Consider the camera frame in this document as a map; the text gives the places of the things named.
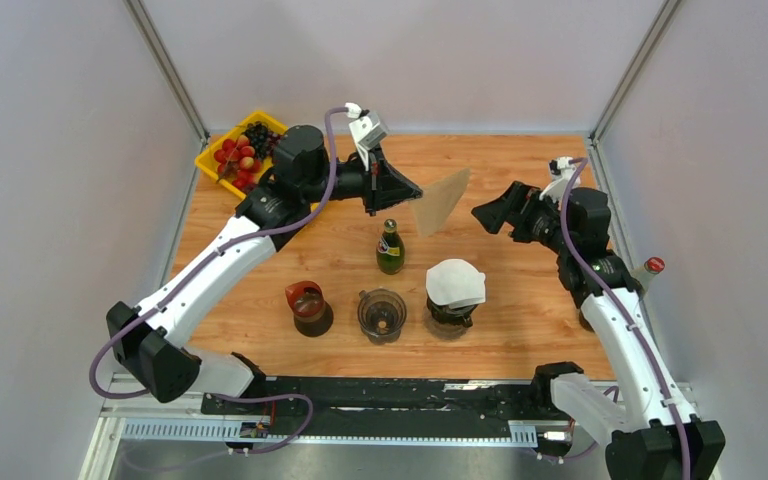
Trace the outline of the dark olive coffee dripper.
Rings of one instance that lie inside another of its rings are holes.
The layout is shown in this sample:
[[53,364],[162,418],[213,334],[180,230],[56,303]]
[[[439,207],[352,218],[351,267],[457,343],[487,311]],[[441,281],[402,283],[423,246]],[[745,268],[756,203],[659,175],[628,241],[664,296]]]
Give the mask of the dark olive coffee dripper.
[[472,314],[477,307],[477,304],[452,307],[450,305],[434,303],[430,298],[426,300],[426,308],[430,314],[430,323],[438,328],[471,328],[473,326]]

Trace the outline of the white paper coffee filter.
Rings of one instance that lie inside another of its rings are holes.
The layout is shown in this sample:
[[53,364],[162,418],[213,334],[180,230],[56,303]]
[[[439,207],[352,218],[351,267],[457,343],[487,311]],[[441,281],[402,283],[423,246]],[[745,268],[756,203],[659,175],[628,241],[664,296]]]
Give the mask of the white paper coffee filter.
[[447,259],[426,272],[426,292],[433,304],[458,309],[486,302],[486,275],[463,259]]

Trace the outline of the brown paper coffee filter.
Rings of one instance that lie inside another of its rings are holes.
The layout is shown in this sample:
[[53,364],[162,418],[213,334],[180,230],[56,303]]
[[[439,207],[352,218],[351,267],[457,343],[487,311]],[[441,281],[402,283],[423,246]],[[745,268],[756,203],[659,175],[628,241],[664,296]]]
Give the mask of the brown paper coffee filter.
[[461,169],[423,189],[419,199],[409,202],[420,237],[440,231],[469,184],[470,168]]

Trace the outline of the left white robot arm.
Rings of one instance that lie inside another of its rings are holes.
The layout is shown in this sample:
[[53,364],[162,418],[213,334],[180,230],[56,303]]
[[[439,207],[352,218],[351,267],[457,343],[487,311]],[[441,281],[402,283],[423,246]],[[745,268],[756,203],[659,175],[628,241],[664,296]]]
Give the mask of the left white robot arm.
[[386,160],[380,145],[361,146],[331,162],[326,137],[311,125],[289,128],[272,165],[246,194],[217,237],[164,287],[135,306],[119,301],[106,314],[114,359],[142,393],[171,402],[193,386],[227,396],[240,413],[257,412],[266,388],[239,355],[216,360],[186,348],[205,316],[246,274],[304,227],[324,200],[359,198],[369,215],[422,196]]

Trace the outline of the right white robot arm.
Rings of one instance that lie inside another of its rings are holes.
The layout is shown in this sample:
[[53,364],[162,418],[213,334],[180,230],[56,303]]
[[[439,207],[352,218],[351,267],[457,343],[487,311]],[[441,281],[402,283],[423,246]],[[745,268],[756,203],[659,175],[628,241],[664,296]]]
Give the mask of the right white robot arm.
[[471,211],[485,231],[511,226],[515,242],[557,256],[558,276],[596,333],[616,376],[615,403],[570,362],[535,370],[531,403],[544,417],[567,414],[604,449],[612,479],[709,479],[726,439],[686,399],[656,351],[641,313],[639,282],[608,246],[605,193],[576,187],[559,200],[513,182]]

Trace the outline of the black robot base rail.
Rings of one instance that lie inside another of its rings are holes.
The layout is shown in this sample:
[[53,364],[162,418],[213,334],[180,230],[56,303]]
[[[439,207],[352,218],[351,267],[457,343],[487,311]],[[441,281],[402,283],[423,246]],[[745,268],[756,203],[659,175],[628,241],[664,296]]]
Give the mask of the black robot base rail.
[[546,455],[574,447],[568,415],[528,381],[362,377],[264,377],[242,402],[204,395],[206,415],[248,415],[274,435],[339,440],[511,443]]

